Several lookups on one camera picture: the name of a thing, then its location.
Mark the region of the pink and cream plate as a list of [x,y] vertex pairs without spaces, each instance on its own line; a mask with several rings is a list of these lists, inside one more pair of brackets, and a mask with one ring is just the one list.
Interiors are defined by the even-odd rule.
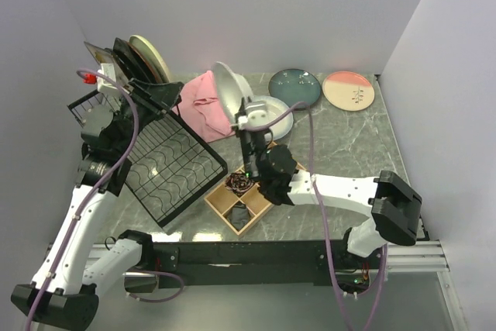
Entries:
[[322,83],[325,98],[338,109],[357,112],[367,109],[375,99],[373,85],[362,75],[351,71],[337,71]]

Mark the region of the teal glazed plate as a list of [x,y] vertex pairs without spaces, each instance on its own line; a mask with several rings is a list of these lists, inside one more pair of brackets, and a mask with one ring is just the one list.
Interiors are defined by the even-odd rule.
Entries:
[[319,80],[311,73],[297,68],[288,68],[274,74],[268,83],[270,96],[287,106],[297,102],[314,105],[322,94]]

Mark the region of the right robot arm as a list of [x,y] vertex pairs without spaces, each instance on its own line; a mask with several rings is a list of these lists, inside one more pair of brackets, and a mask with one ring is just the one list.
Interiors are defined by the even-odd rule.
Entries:
[[410,247],[418,235],[422,198],[393,171],[376,177],[345,178],[298,169],[285,145],[266,140],[270,122],[263,102],[242,98],[234,115],[246,176],[257,182],[260,193],[274,205],[322,205],[366,216],[346,234],[340,259],[359,267],[387,243]]

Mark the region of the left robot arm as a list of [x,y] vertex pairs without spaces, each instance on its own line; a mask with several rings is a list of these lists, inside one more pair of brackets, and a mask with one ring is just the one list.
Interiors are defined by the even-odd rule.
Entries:
[[81,120],[81,162],[70,207],[50,252],[28,284],[15,286],[11,301],[34,322],[66,330],[86,330],[100,298],[127,271],[158,279],[159,260],[148,233],[126,230],[91,266],[87,259],[102,220],[115,204],[132,162],[140,132],[162,119],[180,101],[181,83],[147,84],[136,79],[114,110],[105,104]]

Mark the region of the white round plate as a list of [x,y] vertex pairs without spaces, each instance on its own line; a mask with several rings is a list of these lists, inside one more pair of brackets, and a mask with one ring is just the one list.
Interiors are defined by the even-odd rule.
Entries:
[[212,73],[223,112],[228,118],[229,124],[233,126],[234,114],[239,109],[241,98],[252,101],[253,91],[244,76],[234,73],[223,62],[215,62],[212,65]]

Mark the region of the white deep plate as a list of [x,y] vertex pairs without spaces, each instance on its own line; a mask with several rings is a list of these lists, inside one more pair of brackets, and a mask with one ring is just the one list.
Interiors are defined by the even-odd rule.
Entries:
[[[289,107],[280,99],[268,96],[268,95],[259,95],[254,96],[253,100],[255,102],[264,102],[267,107],[266,117],[263,119],[262,125],[266,125],[269,122],[274,121],[275,119],[282,116]],[[288,135],[294,125],[294,117],[293,113],[290,112],[287,114],[281,121],[275,123],[270,127],[271,133],[268,133],[265,138],[266,140],[279,140],[286,135]]]

